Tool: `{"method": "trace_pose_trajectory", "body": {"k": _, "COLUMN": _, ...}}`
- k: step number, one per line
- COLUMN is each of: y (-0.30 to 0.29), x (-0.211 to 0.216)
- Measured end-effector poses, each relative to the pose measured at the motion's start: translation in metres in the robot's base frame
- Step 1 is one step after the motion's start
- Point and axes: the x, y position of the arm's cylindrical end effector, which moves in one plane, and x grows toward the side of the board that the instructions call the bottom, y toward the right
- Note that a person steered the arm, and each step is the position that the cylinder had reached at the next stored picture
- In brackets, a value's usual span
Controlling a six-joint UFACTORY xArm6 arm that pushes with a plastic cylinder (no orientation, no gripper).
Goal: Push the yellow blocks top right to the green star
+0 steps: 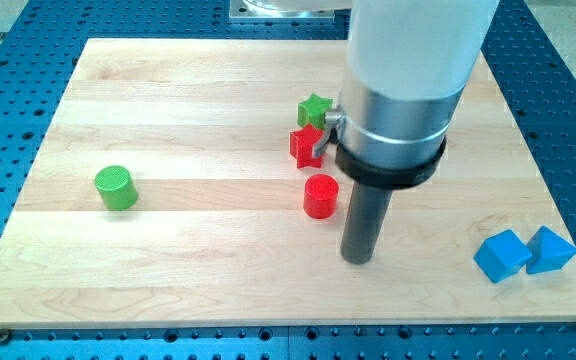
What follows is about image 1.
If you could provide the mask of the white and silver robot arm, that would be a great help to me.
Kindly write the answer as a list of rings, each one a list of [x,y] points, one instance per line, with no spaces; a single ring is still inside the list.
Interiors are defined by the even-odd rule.
[[[355,182],[404,189],[432,176],[498,0],[356,0],[335,163]]]

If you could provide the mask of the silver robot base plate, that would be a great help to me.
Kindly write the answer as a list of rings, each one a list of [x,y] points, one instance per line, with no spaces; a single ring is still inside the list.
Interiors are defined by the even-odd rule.
[[[347,0],[229,0],[231,21],[332,19],[334,11],[348,9]]]

